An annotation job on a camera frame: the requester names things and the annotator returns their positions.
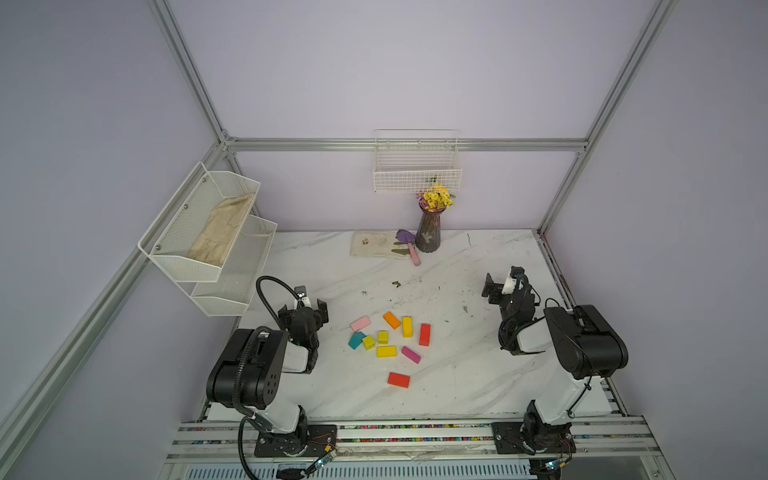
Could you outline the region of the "red arch wood block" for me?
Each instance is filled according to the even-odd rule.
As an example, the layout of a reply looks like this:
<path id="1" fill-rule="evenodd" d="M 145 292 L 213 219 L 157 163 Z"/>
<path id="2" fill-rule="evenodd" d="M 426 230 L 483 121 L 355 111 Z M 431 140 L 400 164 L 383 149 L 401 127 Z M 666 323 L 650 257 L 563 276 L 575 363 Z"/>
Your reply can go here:
<path id="1" fill-rule="evenodd" d="M 421 324 L 419 331 L 419 345 L 429 347 L 431 343 L 432 328 L 430 324 Z"/>

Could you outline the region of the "yellow arch wood block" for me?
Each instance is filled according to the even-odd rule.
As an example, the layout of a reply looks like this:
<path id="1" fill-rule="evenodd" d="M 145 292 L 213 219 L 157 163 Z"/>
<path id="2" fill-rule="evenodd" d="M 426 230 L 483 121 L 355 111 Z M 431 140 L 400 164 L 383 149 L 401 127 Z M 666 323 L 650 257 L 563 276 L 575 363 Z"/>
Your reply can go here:
<path id="1" fill-rule="evenodd" d="M 412 338 L 414 335 L 413 318 L 404 316 L 402 318 L 402 335 L 404 338 Z"/>

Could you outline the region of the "magenta wood block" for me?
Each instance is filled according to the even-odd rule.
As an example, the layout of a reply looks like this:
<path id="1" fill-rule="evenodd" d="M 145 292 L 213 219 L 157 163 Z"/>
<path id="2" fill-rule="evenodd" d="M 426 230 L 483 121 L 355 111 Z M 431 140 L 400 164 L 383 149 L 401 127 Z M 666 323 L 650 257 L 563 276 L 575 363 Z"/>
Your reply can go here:
<path id="1" fill-rule="evenodd" d="M 422 360 L 421 356 L 406 346 L 401 348 L 402 354 L 412 362 L 419 364 Z"/>

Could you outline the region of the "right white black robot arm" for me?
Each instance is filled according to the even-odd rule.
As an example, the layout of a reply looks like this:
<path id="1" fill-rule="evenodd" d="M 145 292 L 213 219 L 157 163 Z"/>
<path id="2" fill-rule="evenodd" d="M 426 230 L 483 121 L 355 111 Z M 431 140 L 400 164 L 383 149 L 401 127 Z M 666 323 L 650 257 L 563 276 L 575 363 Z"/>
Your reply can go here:
<path id="1" fill-rule="evenodd" d="M 626 367 L 629 354 L 624 341 L 593 305 L 546 305 L 519 266 L 511 267 L 502 283 L 487 275 L 481 295 L 499 307 L 501 350 L 513 356 L 549 352 L 559 362 L 521 421 L 492 425 L 497 451 L 528 455 L 573 452 L 575 410 L 603 378 Z"/>

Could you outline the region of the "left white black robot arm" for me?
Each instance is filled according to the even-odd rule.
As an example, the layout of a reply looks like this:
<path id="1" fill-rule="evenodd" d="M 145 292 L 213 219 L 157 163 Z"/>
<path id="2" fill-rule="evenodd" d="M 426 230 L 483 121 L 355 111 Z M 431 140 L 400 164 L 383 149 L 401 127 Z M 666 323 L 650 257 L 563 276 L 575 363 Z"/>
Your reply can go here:
<path id="1" fill-rule="evenodd" d="M 319 355 L 318 331 L 328 323 L 327 303 L 300 299 L 278 311 L 280 329 L 237 329 L 216 361 L 206 383 L 212 403 L 237 411 L 267 435 L 307 433 L 304 409 L 278 398 L 283 374 L 309 375 Z"/>

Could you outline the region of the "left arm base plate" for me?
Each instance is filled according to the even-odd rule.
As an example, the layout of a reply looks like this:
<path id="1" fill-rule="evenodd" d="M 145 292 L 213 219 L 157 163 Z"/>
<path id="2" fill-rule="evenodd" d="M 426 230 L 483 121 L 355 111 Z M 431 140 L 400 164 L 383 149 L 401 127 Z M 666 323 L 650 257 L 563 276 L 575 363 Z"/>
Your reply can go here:
<path id="1" fill-rule="evenodd" d="M 336 446 L 337 435 L 335 425 L 299 425 L 294 433 L 259 435 L 253 454 L 257 458 L 320 457 Z"/>

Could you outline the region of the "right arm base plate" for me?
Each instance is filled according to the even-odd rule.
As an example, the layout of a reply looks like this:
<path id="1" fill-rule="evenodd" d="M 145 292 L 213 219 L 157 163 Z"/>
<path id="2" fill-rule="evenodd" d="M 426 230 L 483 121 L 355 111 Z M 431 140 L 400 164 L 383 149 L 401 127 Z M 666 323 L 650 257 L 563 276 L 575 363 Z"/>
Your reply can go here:
<path id="1" fill-rule="evenodd" d="M 494 422 L 492 437 L 498 454 L 572 454 L 576 447 L 571 424 L 526 425 L 523 422 Z"/>

